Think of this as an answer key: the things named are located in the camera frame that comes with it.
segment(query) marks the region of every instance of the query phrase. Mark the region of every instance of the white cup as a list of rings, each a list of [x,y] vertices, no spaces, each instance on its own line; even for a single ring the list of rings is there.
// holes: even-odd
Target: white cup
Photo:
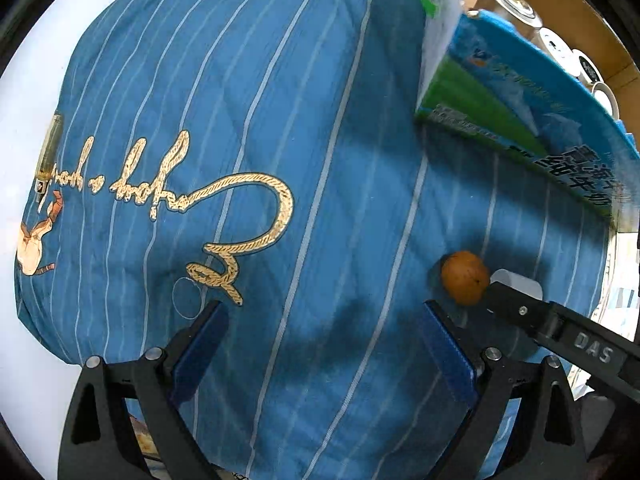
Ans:
[[[520,292],[535,298],[536,300],[542,300],[542,286],[536,281],[530,278],[525,278],[520,274],[511,272],[507,269],[498,269],[492,275],[490,282],[503,283],[511,288],[519,290]]]

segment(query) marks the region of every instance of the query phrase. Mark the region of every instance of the small orange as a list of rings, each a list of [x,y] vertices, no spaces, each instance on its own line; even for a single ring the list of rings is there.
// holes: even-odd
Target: small orange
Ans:
[[[489,270],[469,251],[453,253],[440,271],[442,285],[457,304],[472,306],[489,286]]]

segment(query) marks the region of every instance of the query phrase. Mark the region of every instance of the gold cursive lettering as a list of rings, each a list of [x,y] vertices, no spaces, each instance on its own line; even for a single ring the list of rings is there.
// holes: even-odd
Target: gold cursive lettering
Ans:
[[[98,191],[102,189],[102,186],[104,186],[104,175],[98,175],[95,178],[90,178],[87,181],[87,184],[91,188],[91,192],[93,194],[98,193]]]
[[[293,215],[293,195],[287,185],[278,178],[264,173],[236,173],[227,175],[212,182],[208,186],[197,189],[190,194],[176,196],[174,192],[164,188],[168,175],[180,164],[189,149],[189,133],[183,130],[178,134],[174,145],[162,158],[158,174],[151,183],[141,182],[138,186],[128,183],[135,171],[146,146],[146,139],[140,138],[133,145],[125,158],[120,178],[109,186],[109,190],[116,194],[116,200],[128,202],[132,198],[137,205],[143,205],[153,195],[149,218],[156,221],[158,205],[163,201],[169,211],[184,213],[201,200],[209,198],[219,192],[237,186],[261,185],[269,188],[278,200],[276,218],[271,227],[263,234],[245,242],[234,244],[205,244],[203,251],[216,256],[224,264],[222,273],[216,272],[203,264],[187,264],[187,273],[197,282],[209,287],[221,287],[237,304],[242,304],[242,296],[233,286],[238,276],[239,266],[235,255],[249,254],[260,251],[276,243],[287,228]]]
[[[60,186],[71,186],[78,188],[78,191],[82,191],[82,184],[84,184],[84,178],[82,177],[82,168],[86,160],[89,158],[89,153],[94,145],[94,137],[89,137],[82,147],[80,152],[80,158],[78,160],[78,167],[75,171],[69,173],[68,171],[62,171],[58,173],[58,167],[54,164],[52,172],[52,180]]]

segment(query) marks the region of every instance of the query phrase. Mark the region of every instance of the blue cloth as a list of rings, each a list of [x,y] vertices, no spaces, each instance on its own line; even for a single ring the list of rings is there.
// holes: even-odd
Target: blue cloth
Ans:
[[[118,362],[222,300],[229,332],[181,407],[212,462],[254,480],[423,478],[465,414],[420,341],[423,301],[540,357],[452,304],[439,259],[471,250],[588,313],[607,241],[542,176],[414,127],[423,25],[419,0],[117,0],[63,83],[64,205],[42,271],[16,267],[22,322],[67,362]]]

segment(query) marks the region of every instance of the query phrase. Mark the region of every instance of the blue gripper pad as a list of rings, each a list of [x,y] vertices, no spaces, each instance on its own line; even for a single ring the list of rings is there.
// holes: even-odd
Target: blue gripper pad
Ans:
[[[422,340],[453,396],[471,409],[478,402],[474,368],[429,303],[425,303],[418,322]]]
[[[229,314],[220,303],[174,366],[174,389],[170,394],[174,406],[180,406],[194,396],[228,327]]]

